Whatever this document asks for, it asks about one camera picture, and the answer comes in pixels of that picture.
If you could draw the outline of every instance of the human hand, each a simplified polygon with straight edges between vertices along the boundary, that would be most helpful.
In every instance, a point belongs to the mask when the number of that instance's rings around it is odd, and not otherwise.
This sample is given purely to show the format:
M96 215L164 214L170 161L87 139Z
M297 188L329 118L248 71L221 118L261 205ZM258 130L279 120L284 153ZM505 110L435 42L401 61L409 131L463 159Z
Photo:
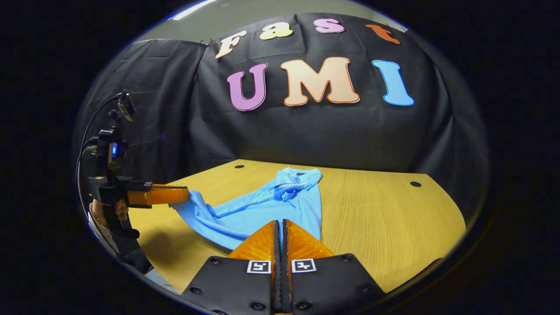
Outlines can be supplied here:
M101 226L103 226L104 228L109 228L109 224L107 223L105 215L103 214L103 205L105 205L105 204L94 199L94 201L92 203L90 203L90 210L91 210L92 215L94 216L94 219ZM119 201L115 205L115 212L116 212L116 215L119 217L119 220L126 221L128 219L128 215L127 215L128 207L126 206L126 203L124 202L124 200Z

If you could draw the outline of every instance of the table surface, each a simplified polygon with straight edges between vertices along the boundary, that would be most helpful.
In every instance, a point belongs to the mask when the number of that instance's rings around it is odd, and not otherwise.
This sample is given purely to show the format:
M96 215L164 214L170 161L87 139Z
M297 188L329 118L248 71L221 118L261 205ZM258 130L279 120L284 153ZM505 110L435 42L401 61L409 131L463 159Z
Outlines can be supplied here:
M169 184L188 186L217 206L257 190L286 167L315 168L236 160ZM321 241L337 255L356 255L384 292L444 257L465 233L457 205L427 174L317 168ZM130 209L129 216L146 257L180 292L209 256L231 252L200 236L169 205Z

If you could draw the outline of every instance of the black wire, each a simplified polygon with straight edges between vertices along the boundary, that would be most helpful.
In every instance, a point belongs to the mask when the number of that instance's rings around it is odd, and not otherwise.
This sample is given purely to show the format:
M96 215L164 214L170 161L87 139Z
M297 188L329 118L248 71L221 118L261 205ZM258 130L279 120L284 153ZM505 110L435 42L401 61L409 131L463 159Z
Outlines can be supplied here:
M87 136L87 132L90 129L91 123L94 121L94 118L97 116L97 114L99 113L99 111L101 110L101 108L103 108L107 103L109 103L110 101L112 101L113 99L116 99L119 96L119 94L114 95L113 97L111 97L110 99L106 100L105 102L103 102L103 104L101 106L99 106L99 108L97 109L97 111L95 112L95 114L91 117L90 122L87 124L86 130L83 133L83 138L82 138L82 144L80 146L80 152L78 153L78 160L76 161L76 183L78 185L78 195L80 196L80 204L83 208L84 213L86 214L86 219L88 220L88 224L89 224L89 219L88 219L88 214L91 215L93 221L94 221L94 225L97 228L97 231L99 232L99 234L101 234L101 236L103 237L103 239L107 242L107 245L109 245L109 247L115 252L115 255L119 255L119 252L113 248L113 246L111 245L111 243L109 243L109 241L107 240L107 238L103 235L103 232L101 232L101 229L99 229L99 226L97 225L97 222L95 222L95 218L94 215L91 213L90 207L84 207L83 205L83 198L82 198L82 189L80 187L80 162L82 160L82 154L83 154L83 147L90 141L88 140L86 141L86 136Z

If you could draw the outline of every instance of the blue cloth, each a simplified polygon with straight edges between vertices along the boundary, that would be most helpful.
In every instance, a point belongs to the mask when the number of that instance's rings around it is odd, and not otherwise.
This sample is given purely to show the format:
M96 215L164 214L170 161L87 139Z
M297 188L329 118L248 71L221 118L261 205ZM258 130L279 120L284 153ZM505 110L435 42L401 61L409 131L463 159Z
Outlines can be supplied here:
M197 191L189 191L189 201L172 207L198 234L229 249L235 249L272 220L282 224L283 219L289 219L320 239L321 194L318 184L322 176L318 169L285 168L255 192L214 208L206 204Z

